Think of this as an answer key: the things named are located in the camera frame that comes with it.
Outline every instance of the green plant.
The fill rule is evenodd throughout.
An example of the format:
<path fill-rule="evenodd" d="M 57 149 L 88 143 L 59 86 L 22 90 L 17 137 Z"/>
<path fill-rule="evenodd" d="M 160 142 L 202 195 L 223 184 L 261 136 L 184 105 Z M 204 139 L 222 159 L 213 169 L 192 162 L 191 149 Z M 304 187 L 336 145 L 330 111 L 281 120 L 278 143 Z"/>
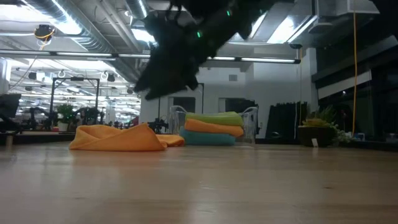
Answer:
<path fill-rule="evenodd" d="M 73 114 L 72 105 L 67 105 L 67 104 L 60 105 L 57 107 L 57 112 L 58 114 L 62 115 L 62 118 L 60 119 L 61 123 L 68 124 L 69 122 L 73 121 L 75 117 Z"/>
<path fill-rule="evenodd" d="M 335 130 L 335 138 L 333 142 L 350 142 L 351 137 L 338 129 L 338 124 L 335 124 L 336 111 L 332 106 L 328 106 L 323 110 L 316 110 L 308 115 L 308 118 L 303 121 L 303 127 L 318 127 L 318 128 L 333 128 Z"/>

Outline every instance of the wooden table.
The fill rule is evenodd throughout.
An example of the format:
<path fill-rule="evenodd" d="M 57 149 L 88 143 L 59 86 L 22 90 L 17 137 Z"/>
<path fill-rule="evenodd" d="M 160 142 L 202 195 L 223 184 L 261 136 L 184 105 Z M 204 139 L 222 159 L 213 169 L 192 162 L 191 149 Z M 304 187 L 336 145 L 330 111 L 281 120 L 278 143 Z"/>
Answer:
<path fill-rule="evenodd" d="M 1 148 L 0 223 L 398 223 L 398 154 L 298 146 Z"/>

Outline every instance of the ceiling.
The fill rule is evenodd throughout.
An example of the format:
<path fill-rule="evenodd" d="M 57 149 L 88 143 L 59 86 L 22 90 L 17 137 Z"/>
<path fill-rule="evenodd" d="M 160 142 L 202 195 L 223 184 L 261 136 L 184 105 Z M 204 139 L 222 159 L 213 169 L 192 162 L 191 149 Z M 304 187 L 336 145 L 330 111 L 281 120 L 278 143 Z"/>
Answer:
<path fill-rule="evenodd" d="M 72 2 L 73 10 L 67 12 L 77 12 L 79 18 L 83 19 L 84 25 L 89 27 L 89 34 L 98 34 L 105 44 L 110 47 L 112 52 L 136 53 L 137 49 L 142 52 L 147 49 L 148 36 L 142 26 L 141 21 L 132 19 L 127 12 L 125 0 L 106 0 L 110 8 L 116 11 L 117 16 L 109 13 L 110 9 L 100 7 L 100 1 L 105 0 L 68 0 Z M 224 47 L 218 51 L 218 56 L 233 57 L 271 57 L 271 58 L 296 58 L 297 51 L 290 48 L 291 44 L 302 44 L 304 47 L 324 47 L 339 39 L 349 35 L 353 31 L 352 8 L 350 3 L 353 0 L 296 0 L 283 1 L 276 3 L 257 23 L 253 24 L 255 33 L 247 41 L 242 40 L 238 35 L 234 36 Z M 358 27 L 364 26 L 377 16 L 377 9 L 368 0 L 356 0 L 359 2 L 356 9 L 358 15 Z M 168 7 L 168 1 L 147 0 L 152 10 L 160 13 Z M 2 5 L 0 4 L 0 49 L 10 50 L 39 50 L 42 42 L 33 36 L 33 30 L 40 24 L 48 24 L 57 27 L 51 17 L 44 16 L 27 6 Z M 184 24 L 191 21 L 192 17 L 186 11 L 183 12 L 180 23 Z M 123 30 L 127 29 L 131 37 L 123 35 Z M 44 46 L 44 50 L 67 51 L 67 52 L 87 52 L 81 44 L 76 42 L 76 36 L 62 33 L 57 30 L 53 39 Z M 24 69 L 28 69 L 34 59 L 28 58 L 7 58 L 12 62 L 11 85 L 15 85 L 22 76 Z M 37 59 L 31 70 L 39 73 L 50 74 L 57 77 L 61 71 L 65 72 L 66 77 L 83 76 L 86 78 L 99 78 L 102 86 L 99 95 L 101 96 L 100 105 L 106 106 L 106 96 L 128 96 L 129 100 L 140 101 L 137 95 L 128 95 L 127 88 L 133 85 L 137 78 L 140 67 L 145 64 L 145 60 L 123 59 L 117 63 L 99 60 L 50 60 Z M 251 63 L 249 62 L 207 62 L 203 67 L 226 67 L 240 68 L 245 72 Z M 107 73 L 114 73 L 115 82 L 108 82 Z M 67 85 L 91 86 L 85 81 L 81 84 L 65 82 Z M 34 90 L 27 91 L 25 86 L 33 86 Z M 41 80 L 29 80 L 23 78 L 19 86 L 12 89 L 13 92 L 31 94 L 48 94 L 51 87 L 48 83 Z M 66 88 L 59 88 L 57 95 L 72 94 Z M 94 88 L 84 89 L 80 92 L 82 96 L 90 96 L 94 93 Z M 118 104 L 125 105 L 127 100 L 118 99 Z M 128 106 L 139 112 L 139 107 Z"/>

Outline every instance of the orange towel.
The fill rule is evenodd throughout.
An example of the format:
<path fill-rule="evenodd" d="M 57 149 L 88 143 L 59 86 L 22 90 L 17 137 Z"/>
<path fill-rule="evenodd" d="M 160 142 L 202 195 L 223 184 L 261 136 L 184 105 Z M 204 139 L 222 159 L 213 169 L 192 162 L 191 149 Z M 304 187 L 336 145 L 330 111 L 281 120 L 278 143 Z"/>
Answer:
<path fill-rule="evenodd" d="M 105 125 L 79 126 L 69 149 L 94 151 L 160 151 L 168 146 L 183 146 L 176 135 L 156 135 L 146 123 L 127 130 Z"/>
<path fill-rule="evenodd" d="M 243 128 L 240 126 L 229 126 L 220 124 L 210 124 L 195 119 L 185 121 L 185 130 L 201 133 L 230 134 L 234 137 L 243 135 Z"/>

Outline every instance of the ceiling pipe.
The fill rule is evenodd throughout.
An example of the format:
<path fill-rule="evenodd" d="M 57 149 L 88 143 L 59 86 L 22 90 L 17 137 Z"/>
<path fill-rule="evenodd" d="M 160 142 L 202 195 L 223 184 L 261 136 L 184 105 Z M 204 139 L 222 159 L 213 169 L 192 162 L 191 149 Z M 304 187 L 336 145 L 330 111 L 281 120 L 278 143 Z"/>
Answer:
<path fill-rule="evenodd" d="M 115 48 L 103 37 L 99 30 L 82 13 L 71 0 L 21 0 L 35 11 L 47 16 L 49 21 L 64 34 L 82 35 L 84 38 L 74 38 L 77 44 L 89 52 L 115 52 Z M 120 58 L 105 62 L 113 66 L 128 82 L 135 83 L 139 77 Z"/>
<path fill-rule="evenodd" d="M 104 8 L 104 6 L 101 4 L 100 0 L 96 0 L 96 5 L 98 7 L 98 9 L 100 9 L 102 11 L 102 13 L 104 14 L 105 18 L 109 21 L 109 23 L 112 25 L 113 29 L 116 30 L 116 32 L 120 35 L 120 37 L 123 39 L 123 41 L 127 44 L 127 46 L 129 46 L 129 48 L 132 51 L 137 51 L 136 46 L 134 46 L 134 44 L 129 40 L 129 38 L 127 37 L 127 35 L 120 29 L 120 27 L 115 23 L 115 21 L 112 19 L 111 15 L 109 15 L 109 13 L 106 11 L 106 9 Z"/>
<path fill-rule="evenodd" d="M 132 33 L 131 29 L 128 29 L 126 25 L 124 24 L 125 22 L 120 18 L 118 12 L 116 12 L 115 8 L 109 3 L 108 0 L 101 0 L 104 4 L 104 7 L 112 14 L 112 16 L 116 19 L 116 21 L 119 23 L 120 27 L 128 37 L 128 39 L 131 41 L 132 44 L 134 44 L 136 48 L 136 52 L 141 52 L 142 49 L 137 41 L 137 39 L 134 37 L 134 34 Z"/>
<path fill-rule="evenodd" d="M 135 19 L 145 19 L 149 13 L 146 0 L 125 0 L 130 15 Z"/>

